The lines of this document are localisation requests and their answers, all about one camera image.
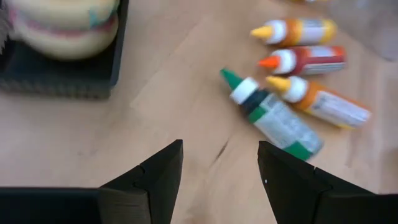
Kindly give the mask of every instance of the table surface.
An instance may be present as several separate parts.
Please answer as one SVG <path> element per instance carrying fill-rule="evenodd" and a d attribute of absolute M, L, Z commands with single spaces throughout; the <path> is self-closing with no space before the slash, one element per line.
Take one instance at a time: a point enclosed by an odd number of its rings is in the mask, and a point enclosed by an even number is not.
<path fill-rule="evenodd" d="M 229 99 L 219 70 L 263 82 L 256 62 L 272 49 L 249 31 L 314 13 L 277 0 L 131 0 L 121 78 L 109 101 L 0 95 L 0 184 L 97 187 L 183 139 L 173 223 L 275 223 L 257 166 L 265 137 Z M 397 64 L 343 32 L 332 44 L 346 47 L 348 67 L 311 79 L 362 101 L 374 116 L 343 131 L 299 113 L 325 140 L 310 163 L 396 192 Z"/>

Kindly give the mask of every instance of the yellow nozzle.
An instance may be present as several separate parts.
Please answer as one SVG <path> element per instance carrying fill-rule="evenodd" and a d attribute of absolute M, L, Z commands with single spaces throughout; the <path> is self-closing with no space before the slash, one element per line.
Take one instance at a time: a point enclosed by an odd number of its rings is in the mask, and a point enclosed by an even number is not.
<path fill-rule="evenodd" d="M 250 32 L 253 37 L 268 39 L 272 37 L 274 31 L 271 26 L 263 26 L 257 29 L 254 29 Z"/>
<path fill-rule="evenodd" d="M 277 91 L 285 93 L 290 89 L 290 80 L 288 78 L 267 77 L 267 83 L 272 85 Z"/>

